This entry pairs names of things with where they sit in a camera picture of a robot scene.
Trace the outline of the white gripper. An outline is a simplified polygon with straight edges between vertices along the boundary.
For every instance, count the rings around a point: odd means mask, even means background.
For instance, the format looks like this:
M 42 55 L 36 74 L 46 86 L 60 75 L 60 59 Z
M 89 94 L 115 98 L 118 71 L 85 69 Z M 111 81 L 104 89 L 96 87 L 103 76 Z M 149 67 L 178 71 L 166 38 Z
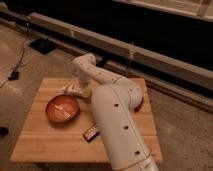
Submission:
M 89 98 L 91 95 L 91 89 L 88 86 L 80 84 L 70 84 L 62 88 L 63 93 L 79 98 Z

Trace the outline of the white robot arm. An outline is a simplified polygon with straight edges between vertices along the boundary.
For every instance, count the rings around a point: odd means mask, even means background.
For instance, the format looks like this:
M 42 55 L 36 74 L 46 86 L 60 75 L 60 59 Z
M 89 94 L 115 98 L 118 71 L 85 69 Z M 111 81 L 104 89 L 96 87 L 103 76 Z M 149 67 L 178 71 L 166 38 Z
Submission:
M 129 78 L 96 66 L 92 53 L 73 60 L 79 82 L 99 83 L 91 96 L 92 112 L 113 171 L 159 171 L 137 128 L 132 112 L 142 100 L 140 86 Z

